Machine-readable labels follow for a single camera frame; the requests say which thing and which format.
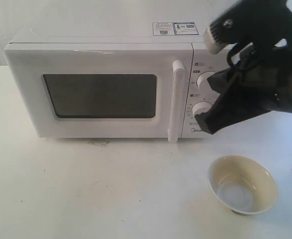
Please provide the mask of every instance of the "microwave control panel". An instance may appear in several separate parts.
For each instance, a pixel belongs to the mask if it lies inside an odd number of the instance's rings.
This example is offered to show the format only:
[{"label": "microwave control panel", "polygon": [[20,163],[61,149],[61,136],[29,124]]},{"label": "microwave control panel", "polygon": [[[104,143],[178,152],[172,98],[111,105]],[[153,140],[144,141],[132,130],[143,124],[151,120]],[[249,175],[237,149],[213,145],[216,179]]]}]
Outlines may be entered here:
[{"label": "microwave control panel", "polygon": [[211,89],[207,78],[215,72],[228,68],[226,63],[227,50],[220,52],[218,55],[212,55],[201,44],[194,44],[194,49],[182,133],[183,138],[209,136],[208,133],[201,131],[194,115],[208,111],[219,96],[218,92]]}]

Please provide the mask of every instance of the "white knob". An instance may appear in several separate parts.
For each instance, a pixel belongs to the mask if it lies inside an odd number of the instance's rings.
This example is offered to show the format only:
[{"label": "white knob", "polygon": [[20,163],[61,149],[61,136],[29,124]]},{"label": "white knob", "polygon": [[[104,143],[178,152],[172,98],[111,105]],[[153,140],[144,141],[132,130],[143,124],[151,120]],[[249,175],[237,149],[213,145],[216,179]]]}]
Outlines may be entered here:
[{"label": "white knob", "polygon": [[197,103],[195,106],[192,108],[192,114],[194,116],[200,115],[201,113],[207,112],[209,109],[211,109],[211,104],[209,102],[200,102]]},{"label": "white knob", "polygon": [[207,79],[214,74],[215,74],[214,71],[208,71],[204,72],[198,77],[196,85],[198,86],[201,92],[205,92],[206,90],[210,89],[209,82],[207,81]]}]

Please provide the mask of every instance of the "bowl rim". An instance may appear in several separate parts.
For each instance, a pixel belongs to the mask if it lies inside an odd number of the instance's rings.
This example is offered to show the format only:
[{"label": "bowl rim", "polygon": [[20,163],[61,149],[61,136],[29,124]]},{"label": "bowl rim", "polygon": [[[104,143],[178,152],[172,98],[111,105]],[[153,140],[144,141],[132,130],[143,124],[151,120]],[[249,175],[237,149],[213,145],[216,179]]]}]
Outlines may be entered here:
[{"label": "bowl rim", "polygon": [[[239,157],[239,158],[242,158],[243,160],[247,160],[247,161],[250,161],[250,162],[253,162],[255,164],[257,164],[258,166],[262,167],[264,169],[264,171],[267,172],[267,174],[270,176],[270,179],[274,182],[274,185],[275,185],[275,198],[274,198],[274,202],[267,206],[265,209],[261,210],[261,211],[257,211],[257,212],[246,212],[246,211],[241,211],[241,210],[238,210],[230,205],[228,205],[225,201],[221,200],[218,195],[216,194],[216,192],[213,190],[212,188],[212,185],[211,185],[211,182],[210,182],[210,175],[211,175],[211,171],[212,171],[212,166],[215,165],[217,162],[225,159],[225,158],[230,158],[230,157]],[[251,158],[248,158],[248,157],[245,157],[245,156],[241,156],[241,155],[225,155],[225,156],[221,156],[219,158],[217,158],[216,160],[214,160],[209,168],[208,168],[208,174],[207,174],[207,179],[208,179],[208,182],[209,182],[209,186],[210,186],[210,189],[211,191],[214,193],[214,195],[216,196],[216,198],[223,204],[225,205],[226,207],[228,207],[229,209],[237,212],[237,213],[240,213],[240,214],[245,214],[245,215],[257,215],[257,214],[262,214],[262,213],[265,213],[267,211],[269,211],[271,208],[273,208],[277,202],[277,199],[279,197],[279,191],[278,191],[278,187],[277,187],[277,183],[276,183],[276,180],[275,178],[272,176],[272,174],[267,170],[266,167],[264,167],[262,164],[260,164],[259,162],[251,159]]]}]

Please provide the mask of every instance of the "label sticker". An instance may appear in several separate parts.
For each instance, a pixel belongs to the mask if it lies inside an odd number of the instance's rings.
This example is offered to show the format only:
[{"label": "label sticker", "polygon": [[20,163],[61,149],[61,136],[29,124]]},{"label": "label sticker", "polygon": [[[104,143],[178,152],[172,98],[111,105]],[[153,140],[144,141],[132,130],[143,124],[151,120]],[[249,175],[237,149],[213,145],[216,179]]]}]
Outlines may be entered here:
[{"label": "label sticker", "polygon": [[174,25],[172,22],[153,22],[154,36],[174,36]]},{"label": "label sticker", "polygon": [[176,35],[199,35],[194,22],[174,22]]}]

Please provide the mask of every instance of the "microwave window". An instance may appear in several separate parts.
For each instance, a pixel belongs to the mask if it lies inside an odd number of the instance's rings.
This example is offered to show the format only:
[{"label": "microwave window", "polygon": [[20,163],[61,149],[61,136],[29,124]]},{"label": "microwave window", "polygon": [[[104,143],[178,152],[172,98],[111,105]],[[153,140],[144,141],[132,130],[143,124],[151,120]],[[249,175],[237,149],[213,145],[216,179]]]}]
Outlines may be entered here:
[{"label": "microwave window", "polygon": [[59,118],[150,119],[156,114],[155,75],[43,75]]}]

